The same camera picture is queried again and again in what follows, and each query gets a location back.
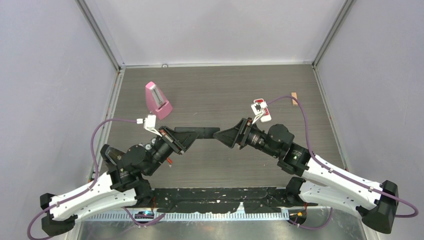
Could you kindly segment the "black remote control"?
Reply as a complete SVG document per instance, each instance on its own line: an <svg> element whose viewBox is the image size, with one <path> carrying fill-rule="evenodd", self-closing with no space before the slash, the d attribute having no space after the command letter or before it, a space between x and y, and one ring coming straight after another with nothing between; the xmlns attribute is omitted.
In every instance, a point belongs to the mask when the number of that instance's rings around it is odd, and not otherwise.
<svg viewBox="0 0 424 240"><path fill-rule="evenodd" d="M219 127L175 127L177 132L196 132L197 139L213 139L213 135L219 132Z"/></svg>

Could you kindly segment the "white remote control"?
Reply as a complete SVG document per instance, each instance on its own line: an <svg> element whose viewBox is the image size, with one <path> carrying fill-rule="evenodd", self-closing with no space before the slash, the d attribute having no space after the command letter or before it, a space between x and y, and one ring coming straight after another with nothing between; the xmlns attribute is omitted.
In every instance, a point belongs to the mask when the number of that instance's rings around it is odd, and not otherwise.
<svg viewBox="0 0 424 240"><path fill-rule="evenodd" d="M255 112L255 121L261 123L270 122L272 120L268 105L263 98L258 98L253 101L253 111Z"/></svg>

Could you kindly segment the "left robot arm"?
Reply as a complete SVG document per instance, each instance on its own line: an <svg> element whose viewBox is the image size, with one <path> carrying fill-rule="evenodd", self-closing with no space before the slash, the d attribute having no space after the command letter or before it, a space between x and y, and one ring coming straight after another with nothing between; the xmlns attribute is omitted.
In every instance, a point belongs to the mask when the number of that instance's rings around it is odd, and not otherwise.
<svg viewBox="0 0 424 240"><path fill-rule="evenodd" d="M162 126L150 143L133 145L125 152L104 144L100 155L107 172L73 191L40 196L40 206L46 211L41 219L42 230L54 237L96 213L121 207L148 207L155 196L145 177L152 176L171 154L187 152L197 138L209 138L209 134L199 127Z"/></svg>

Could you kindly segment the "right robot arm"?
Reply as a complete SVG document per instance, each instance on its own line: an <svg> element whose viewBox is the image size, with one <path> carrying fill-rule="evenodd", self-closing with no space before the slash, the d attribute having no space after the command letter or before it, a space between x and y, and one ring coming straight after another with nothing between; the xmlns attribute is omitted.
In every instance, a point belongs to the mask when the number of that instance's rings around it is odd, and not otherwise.
<svg viewBox="0 0 424 240"><path fill-rule="evenodd" d="M218 131L213 137L233 148L251 146L278 160L277 165L293 177L285 190L291 205L318 204L344 211L361 219L367 227L392 232L398 201L398 186L367 180L349 173L293 142L295 136L283 124L260 130L251 118Z"/></svg>

